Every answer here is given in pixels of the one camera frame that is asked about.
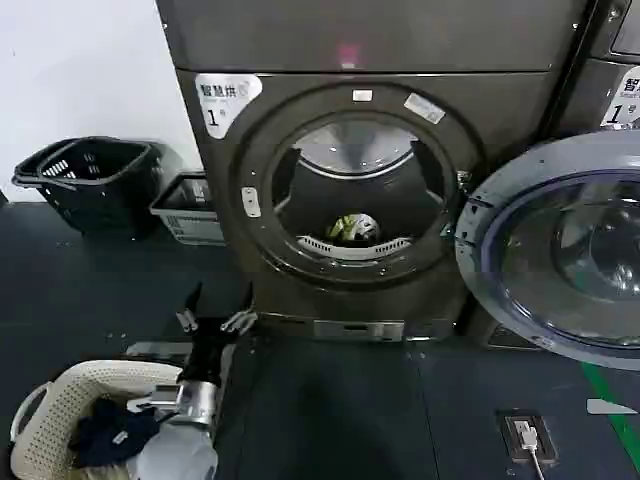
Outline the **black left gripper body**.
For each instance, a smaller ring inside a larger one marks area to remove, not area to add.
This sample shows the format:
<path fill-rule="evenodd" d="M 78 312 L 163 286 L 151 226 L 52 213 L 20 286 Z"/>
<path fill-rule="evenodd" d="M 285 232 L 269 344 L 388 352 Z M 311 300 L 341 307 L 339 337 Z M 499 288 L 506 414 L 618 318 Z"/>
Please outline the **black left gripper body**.
<path fill-rule="evenodd" d="M 213 317 L 198 320 L 197 329 L 190 334 L 192 350 L 181 372 L 182 381 L 221 385 L 222 354 L 226 347 L 222 323 L 222 319 Z"/>

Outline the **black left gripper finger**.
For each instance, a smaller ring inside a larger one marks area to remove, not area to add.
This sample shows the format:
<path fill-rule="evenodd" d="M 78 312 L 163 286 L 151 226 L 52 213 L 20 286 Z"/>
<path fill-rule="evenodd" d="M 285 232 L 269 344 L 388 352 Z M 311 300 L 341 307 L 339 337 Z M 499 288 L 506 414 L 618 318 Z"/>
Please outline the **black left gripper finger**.
<path fill-rule="evenodd" d="M 184 332 L 195 332 L 198 329 L 196 310 L 202 292 L 203 284 L 198 282 L 196 287 L 187 296 L 184 308 L 176 313 L 176 318 Z"/>
<path fill-rule="evenodd" d="M 250 284 L 241 308 L 221 324 L 220 330 L 227 334 L 244 334 L 253 327 L 255 322 L 253 285 Z"/>

